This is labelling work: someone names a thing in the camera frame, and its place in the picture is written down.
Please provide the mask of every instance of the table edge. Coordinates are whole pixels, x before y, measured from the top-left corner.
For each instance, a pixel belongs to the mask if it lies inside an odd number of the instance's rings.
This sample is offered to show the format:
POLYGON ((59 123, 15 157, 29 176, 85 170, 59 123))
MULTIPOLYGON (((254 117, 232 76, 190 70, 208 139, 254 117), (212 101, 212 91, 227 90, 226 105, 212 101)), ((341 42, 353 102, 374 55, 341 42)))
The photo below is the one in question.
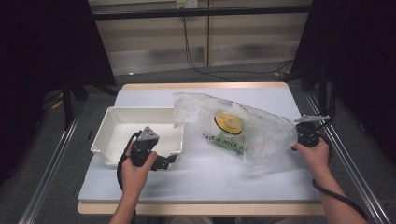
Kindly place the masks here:
MULTIPOLYGON (((84 215, 112 215, 118 203, 79 202, 84 215)), ((143 216, 325 216, 321 202, 315 203, 152 203, 138 204, 143 216)))
POLYGON ((289 88, 286 82, 186 82, 186 83, 130 83, 122 90, 167 90, 206 88, 289 88))

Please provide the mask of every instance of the metal pipe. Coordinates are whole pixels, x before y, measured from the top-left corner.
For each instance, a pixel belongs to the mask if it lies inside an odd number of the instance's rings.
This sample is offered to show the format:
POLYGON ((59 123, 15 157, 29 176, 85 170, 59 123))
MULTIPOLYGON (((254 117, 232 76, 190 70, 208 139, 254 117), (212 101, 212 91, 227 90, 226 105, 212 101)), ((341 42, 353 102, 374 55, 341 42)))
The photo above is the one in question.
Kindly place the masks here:
POLYGON ((310 8, 311 6, 212 7, 212 8, 145 10, 145 11, 95 12, 92 13, 92 16, 95 20, 102 21, 102 20, 124 20, 124 19, 170 18, 170 17, 307 13, 310 8))

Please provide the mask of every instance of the hand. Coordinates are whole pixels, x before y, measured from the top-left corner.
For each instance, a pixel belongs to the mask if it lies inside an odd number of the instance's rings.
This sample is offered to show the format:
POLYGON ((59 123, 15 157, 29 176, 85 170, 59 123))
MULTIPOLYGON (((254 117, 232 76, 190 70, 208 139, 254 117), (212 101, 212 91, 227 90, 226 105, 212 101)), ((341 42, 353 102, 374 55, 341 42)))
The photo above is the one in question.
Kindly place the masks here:
MULTIPOLYGON (((134 141, 129 146, 126 156, 131 156, 131 149, 134 141)), ((142 167, 134 166, 132 160, 128 158, 122 164, 122 195, 138 196, 145 186, 149 170, 157 158, 157 152, 153 151, 148 155, 148 159, 142 167)))
POLYGON ((322 138, 319 138, 315 147, 305 147, 300 143, 294 144, 293 147, 303 153, 313 174, 329 169, 330 149, 322 138))

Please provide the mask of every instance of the plastic bag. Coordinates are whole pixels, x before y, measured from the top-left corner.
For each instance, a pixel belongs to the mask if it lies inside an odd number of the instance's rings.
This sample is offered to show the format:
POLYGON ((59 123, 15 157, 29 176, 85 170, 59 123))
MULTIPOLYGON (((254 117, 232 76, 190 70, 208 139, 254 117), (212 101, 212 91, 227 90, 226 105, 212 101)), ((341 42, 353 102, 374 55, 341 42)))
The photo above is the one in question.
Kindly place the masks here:
POLYGON ((175 127, 198 112, 197 126, 202 137, 242 155, 247 166, 263 164, 297 142, 296 128, 286 118, 203 93, 173 95, 175 127))

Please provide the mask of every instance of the white plastic container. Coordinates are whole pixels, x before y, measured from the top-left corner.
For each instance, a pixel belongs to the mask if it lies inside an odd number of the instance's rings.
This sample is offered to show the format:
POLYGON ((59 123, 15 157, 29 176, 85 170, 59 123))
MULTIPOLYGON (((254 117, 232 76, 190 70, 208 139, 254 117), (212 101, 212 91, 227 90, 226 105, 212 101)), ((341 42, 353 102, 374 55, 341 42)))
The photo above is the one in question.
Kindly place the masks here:
POLYGON ((154 151, 168 157, 182 151, 183 127, 174 128, 173 108, 110 107, 96 135, 91 152, 108 166, 117 166, 130 137, 149 126, 160 136, 154 151))

